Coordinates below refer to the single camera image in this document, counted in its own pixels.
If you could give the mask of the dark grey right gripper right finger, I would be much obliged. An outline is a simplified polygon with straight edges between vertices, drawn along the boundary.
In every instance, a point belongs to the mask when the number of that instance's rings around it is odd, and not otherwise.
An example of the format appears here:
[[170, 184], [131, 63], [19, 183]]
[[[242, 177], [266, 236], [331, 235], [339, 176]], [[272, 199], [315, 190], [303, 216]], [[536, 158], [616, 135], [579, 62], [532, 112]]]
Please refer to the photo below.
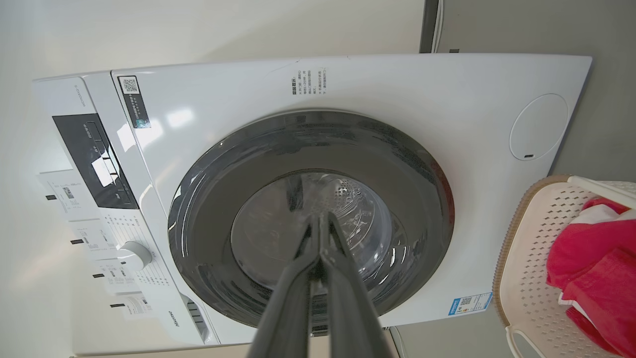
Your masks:
[[319, 220], [320, 263], [327, 285], [332, 358], [389, 358], [390, 347], [378, 315], [334, 213]]

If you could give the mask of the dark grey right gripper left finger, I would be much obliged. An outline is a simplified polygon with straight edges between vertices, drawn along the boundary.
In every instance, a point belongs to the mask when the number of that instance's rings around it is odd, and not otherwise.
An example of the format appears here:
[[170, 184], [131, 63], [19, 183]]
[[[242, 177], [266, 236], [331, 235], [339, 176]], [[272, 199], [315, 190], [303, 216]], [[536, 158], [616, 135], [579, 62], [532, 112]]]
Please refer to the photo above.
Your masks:
[[312, 281], [319, 262], [319, 217], [309, 218], [250, 345], [249, 358], [306, 358], [311, 335]]

